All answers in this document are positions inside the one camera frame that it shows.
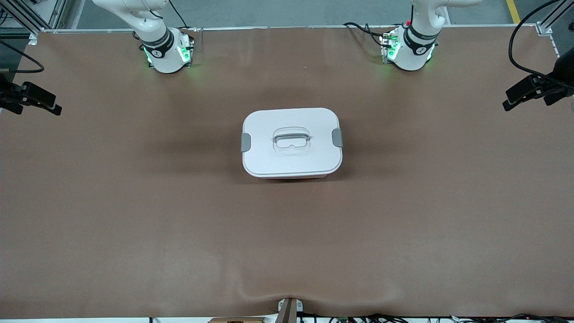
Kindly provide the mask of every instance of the yellow line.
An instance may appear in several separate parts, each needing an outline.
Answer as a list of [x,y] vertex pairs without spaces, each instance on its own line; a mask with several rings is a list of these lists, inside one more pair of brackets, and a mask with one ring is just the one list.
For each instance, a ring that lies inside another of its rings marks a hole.
[[516,10],[516,4],[514,0],[506,0],[506,4],[508,5],[508,10],[510,10],[510,15],[512,16],[512,21],[515,24],[520,22],[520,16],[518,15],[518,10]]

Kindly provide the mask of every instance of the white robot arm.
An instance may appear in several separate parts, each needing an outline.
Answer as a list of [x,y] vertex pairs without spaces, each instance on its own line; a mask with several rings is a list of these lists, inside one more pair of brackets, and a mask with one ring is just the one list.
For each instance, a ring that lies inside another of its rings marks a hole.
[[168,0],[93,0],[130,25],[143,44],[150,64],[159,72],[174,73],[191,63],[193,43],[189,35],[168,28],[155,12]]
[[411,0],[413,21],[409,26],[400,26],[383,39],[383,54],[399,68],[407,71],[419,70],[431,59],[435,41],[446,20],[439,13],[441,7],[470,7],[482,0]]

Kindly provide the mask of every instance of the black rubber band on robot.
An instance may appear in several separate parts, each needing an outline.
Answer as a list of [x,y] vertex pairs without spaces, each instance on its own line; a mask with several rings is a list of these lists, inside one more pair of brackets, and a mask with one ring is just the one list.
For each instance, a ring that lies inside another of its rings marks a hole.
[[161,44],[161,42],[159,40],[158,41],[151,41],[151,42],[142,41],[147,52],[150,53],[155,58],[164,58],[165,53],[167,53],[167,51],[173,46],[173,42],[175,41],[175,39],[173,37],[173,33],[170,32],[169,30],[167,31],[166,35],[164,35],[161,38],[167,39],[167,41],[164,40],[163,45],[160,45],[159,47],[151,47],[149,45],[149,44],[154,44],[154,43],[155,44]]
[[433,47],[433,45],[435,44],[434,41],[432,41],[432,42],[430,42],[430,43],[428,43],[428,44],[426,44],[426,45],[419,44],[419,43],[415,42],[412,38],[410,38],[408,29],[405,30],[404,38],[405,38],[405,44],[406,44],[410,49],[412,49],[412,50],[413,50],[413,54],[415,54],[415,55],[417,55],[417,56],[421,56],[421,55],[426,54],[426,53],[429,51],[429,49],[431,49],[431,48]]
[[414,37],[422,40],[435,40],[440,35],[440,32],[432,36],[421,34],[420,32],[414,30],[413,25],[410,25],[407,30],[410,30]]

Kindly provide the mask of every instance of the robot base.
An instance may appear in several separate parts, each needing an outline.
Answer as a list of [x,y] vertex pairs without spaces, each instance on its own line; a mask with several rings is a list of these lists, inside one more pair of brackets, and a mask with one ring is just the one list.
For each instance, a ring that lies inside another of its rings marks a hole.
[[432,57],[435,45],[424,53],[424,55],[415,55],[413,50],[405,45],[404,40],[405,28],[399,26],[383,37],[379,37],[381,44],[389,45],[391,48],[381,47],[381,55],[385,64],[394,63],[398,68],[405,71],[420,70],[426,62]]
[[174,42],[163,58],[153,57],[145,51],[149,67],[166,74],[175,73],[183,67],[190,67],[193,58],[193,41],[190,40],[189,35],[176,28],[168,29],[174,36]]

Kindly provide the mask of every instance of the container lid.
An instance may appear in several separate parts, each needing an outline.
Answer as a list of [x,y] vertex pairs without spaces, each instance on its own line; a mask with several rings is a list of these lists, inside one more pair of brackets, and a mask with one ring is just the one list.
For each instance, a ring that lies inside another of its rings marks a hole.
[[342,146],[339,119],[324,107],[256,111],[243,123],[243,166],[256,177],[330,174]]

